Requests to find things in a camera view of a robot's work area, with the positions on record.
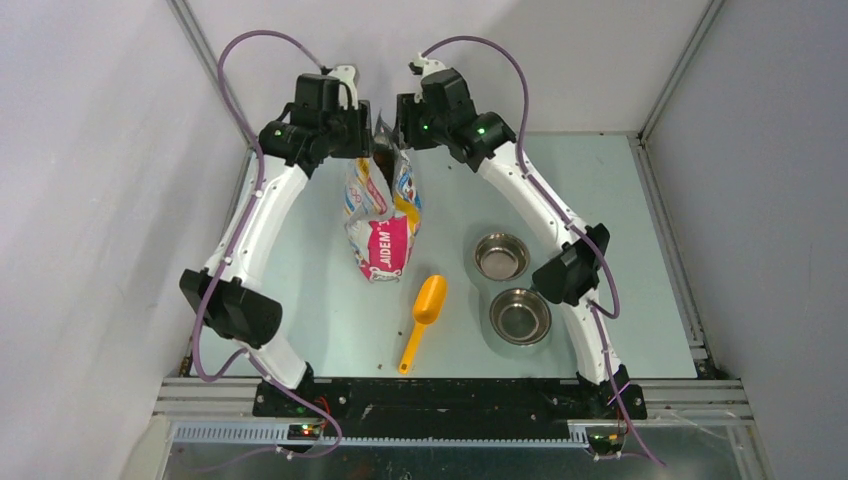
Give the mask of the yellow plastic scoop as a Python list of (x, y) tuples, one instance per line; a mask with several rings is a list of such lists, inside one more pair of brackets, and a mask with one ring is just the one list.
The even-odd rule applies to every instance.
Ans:
[(447, 291), (447, 279), (438, 274), (429, 276), (419, 289), (412, 307), (413, 328), (397, 368), (401, 375), (411, 372), (424, 333), (440, 317)]

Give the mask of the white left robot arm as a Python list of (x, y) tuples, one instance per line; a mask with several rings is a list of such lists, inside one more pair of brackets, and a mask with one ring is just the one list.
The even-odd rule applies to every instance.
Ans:
[(328, 157), (373, 151), (370, 104), (358, 97), (357, 77), (354, 66), (339, 65), (297, 78), (293, 101), (258, 135), (260, 150), (219, 246), (179, 281), (195, 327), (237, 344), (266, 382), (282, 385), (277, 402), (297, 417), (312, 411), (316, 390), (302, 380), (309, 366), (287, 340), (282, 305), (262, 293), (262, 280), (283, 221), (314, 171)]

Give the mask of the colourful pet food bag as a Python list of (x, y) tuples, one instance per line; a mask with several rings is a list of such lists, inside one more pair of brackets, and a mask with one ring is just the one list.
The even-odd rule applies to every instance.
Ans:
[(372, 156), (348, 163), (344, 183), (344, 228), (358, 269), (371, 283), (400, 279), (421, 225), (422, 201), (408, 155), (395, 131), (381, 118), (374, 130), (374, 150), (396, 154), (392, 187)]

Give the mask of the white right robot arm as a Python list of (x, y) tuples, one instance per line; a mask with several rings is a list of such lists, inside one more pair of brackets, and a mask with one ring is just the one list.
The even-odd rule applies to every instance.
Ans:
[(610, 380), (621, 362), (606, 319), (620, 313), (617, 285), (606, 259), (607, 227), (590, 225), (558, 196), (528, 159), (522, 141), (494, 112), (480, 113), (465, 78), (454, 68), (426, 61), (411, 65), (420, 85), (397, 97), (396, 130), (405, 149), (444, 147), (458, 163), (492, 185), (522, 216), (541, 243), (543, 264), (532, 287), (566, 314), (577, 355), (585, 411), (606, 418), (622, 403)]

